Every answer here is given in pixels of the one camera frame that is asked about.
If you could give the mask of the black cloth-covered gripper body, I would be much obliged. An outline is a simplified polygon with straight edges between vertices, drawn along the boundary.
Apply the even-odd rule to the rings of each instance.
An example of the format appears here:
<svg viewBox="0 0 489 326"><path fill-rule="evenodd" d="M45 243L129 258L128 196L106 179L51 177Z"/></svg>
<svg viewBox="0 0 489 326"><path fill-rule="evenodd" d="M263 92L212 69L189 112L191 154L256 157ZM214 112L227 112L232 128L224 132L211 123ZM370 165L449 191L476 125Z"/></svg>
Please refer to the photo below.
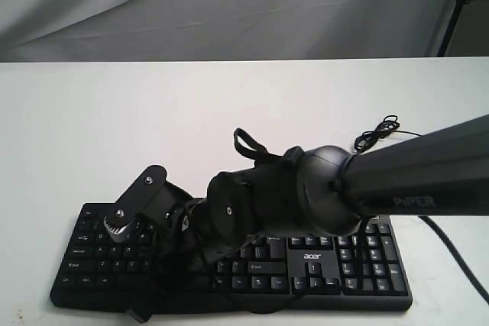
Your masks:
<svg viewBox="0 0 489 326"><path fill-rule="evenodd" d="M154 219L154 259L148 271L153 303L168 302L187 292L208 292L218 259L218 201L209 197L173 202Z"/></svg>

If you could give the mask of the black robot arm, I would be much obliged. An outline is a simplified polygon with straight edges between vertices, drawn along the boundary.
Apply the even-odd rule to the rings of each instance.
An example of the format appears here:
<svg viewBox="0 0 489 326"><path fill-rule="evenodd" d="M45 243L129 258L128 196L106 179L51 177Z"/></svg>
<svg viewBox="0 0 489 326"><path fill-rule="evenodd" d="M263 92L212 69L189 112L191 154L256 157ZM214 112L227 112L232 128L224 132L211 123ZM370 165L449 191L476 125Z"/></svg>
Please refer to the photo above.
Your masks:
<svg viewBox="0 0 489 326"><path fill-rule="evenodd" d="M487 215L487 117L372 150L386 135L360 136L355 153L292 147L278 156L237 129L235 149L254 166L218 173L201 199L169 183L162 166L149 166L115 209L124 231L139 219L156 228L156 262L128 314L148 321L194 272L267 234L361 234L381 215Z"/></svg>

